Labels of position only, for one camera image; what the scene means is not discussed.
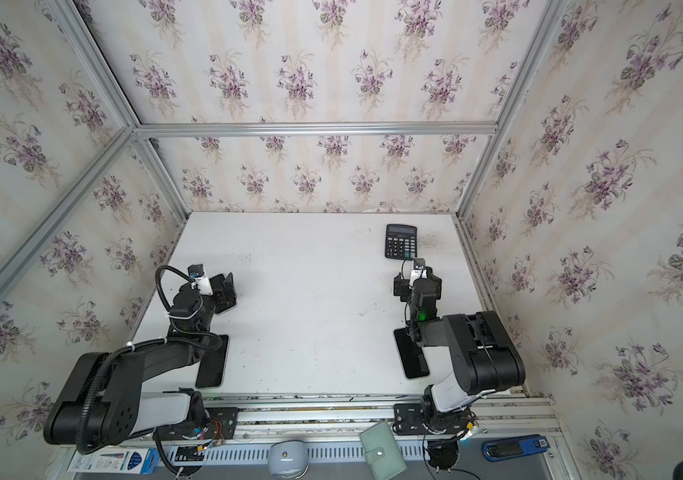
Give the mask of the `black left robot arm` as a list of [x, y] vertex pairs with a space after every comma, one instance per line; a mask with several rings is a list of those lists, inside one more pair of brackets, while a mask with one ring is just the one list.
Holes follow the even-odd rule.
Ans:
[[166, 272], [183, 284], [173, 298], [156, 290], [168, 321], [165, 336], [81, 356], [45, 420], [47, 444], [91, 454], [171, 427], [207, 428], [201, 391], [221, 386], [229, 344], [211, 322], [235, 308], [234, 278], [209, 277], [193, 264], [185, 272], [161, 265], [155, 280]]

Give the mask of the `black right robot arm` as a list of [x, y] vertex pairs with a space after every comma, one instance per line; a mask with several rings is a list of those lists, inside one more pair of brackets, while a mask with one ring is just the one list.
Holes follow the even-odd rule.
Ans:
[[393, 331], [403, 373], [431, 375], [425, 349], [447, 348], [451, 373], [425, 387], [415, 404], [395, 406], [399, 435], [443, 434], [471, 429], [471, 404], [525, 382], [525, 364], [494, 311], [439, 315], [443, 280], [429, 266], [393, 278], [393, 295], [405, 304], [405, 326]]

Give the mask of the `black phone front left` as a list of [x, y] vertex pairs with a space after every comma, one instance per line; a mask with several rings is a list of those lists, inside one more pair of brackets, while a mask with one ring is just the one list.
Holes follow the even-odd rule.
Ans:
[[220, 338], [222, 340], [221, 346], [215, 351], [207, 351], [205, 356], [201, 358], [195, 379], [197, 389], [219, 388], [223, 384], [229, 336], [221, 335]]

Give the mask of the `black desk calculator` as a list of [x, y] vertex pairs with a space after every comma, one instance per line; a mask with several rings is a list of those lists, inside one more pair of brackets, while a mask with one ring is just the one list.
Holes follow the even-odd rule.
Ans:
[[413, 260], [417, 258], [417, 228], [405, 224], [387, 224], [385, 227], [385, 258]]

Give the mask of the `blue white box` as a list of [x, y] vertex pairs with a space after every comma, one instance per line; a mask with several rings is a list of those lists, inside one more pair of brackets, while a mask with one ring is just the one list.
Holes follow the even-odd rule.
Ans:
[[95, 453], [82, 455], [75, 452], [70, 460], [69, 473], [104, 473], [149, 475], [159, 464], [155, 448], [103, 448]]

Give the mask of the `green wallet pouch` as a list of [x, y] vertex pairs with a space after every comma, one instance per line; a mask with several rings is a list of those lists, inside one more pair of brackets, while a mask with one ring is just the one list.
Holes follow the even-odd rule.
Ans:
[[391, 480], [407, 470], [407, 462], [387, 422], [361, 432], [359, 435], [365, 462], [369, 464], [375, 480]]

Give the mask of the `black round puck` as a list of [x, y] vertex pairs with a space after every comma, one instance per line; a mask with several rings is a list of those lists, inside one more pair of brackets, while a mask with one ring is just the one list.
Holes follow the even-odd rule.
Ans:
[[429, 441], [425, 446], [427, 465], [435, 472], [453, 470], [459, 462], [459, 442], [457, 441]]

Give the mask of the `grey round device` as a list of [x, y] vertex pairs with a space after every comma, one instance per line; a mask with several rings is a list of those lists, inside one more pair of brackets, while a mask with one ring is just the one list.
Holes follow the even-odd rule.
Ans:
[[309, 466], [308, 449], [300, 440], [273, 444], [268, 452], [267, 468], [274, 479], [300, 479]]

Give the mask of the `blue handheld device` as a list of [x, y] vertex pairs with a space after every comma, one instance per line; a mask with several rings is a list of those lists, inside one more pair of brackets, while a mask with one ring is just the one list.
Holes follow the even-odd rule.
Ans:
[[501, 462], [521, 457], [543, 454], [551, 444], [545, 436], [527, 435], [489, 440], [481, 445], [483, 457], [489, 462]]

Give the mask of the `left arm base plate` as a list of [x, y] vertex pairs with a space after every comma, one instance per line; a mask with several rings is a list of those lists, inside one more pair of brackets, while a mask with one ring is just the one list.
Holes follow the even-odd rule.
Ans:
[[161, 441], [223, 441], [234, 437], [239, 410], [236, 407], [206, 408], [203, 424], [187, 421], [157, 429]]

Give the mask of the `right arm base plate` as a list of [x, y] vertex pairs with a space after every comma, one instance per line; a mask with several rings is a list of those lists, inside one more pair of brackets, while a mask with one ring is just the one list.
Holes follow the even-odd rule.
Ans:
[[469, 410], [435, 413], [417, 402], [393, 405], [393, 433], [398, 436], [451, 435], [473, 429], [475, 414]]

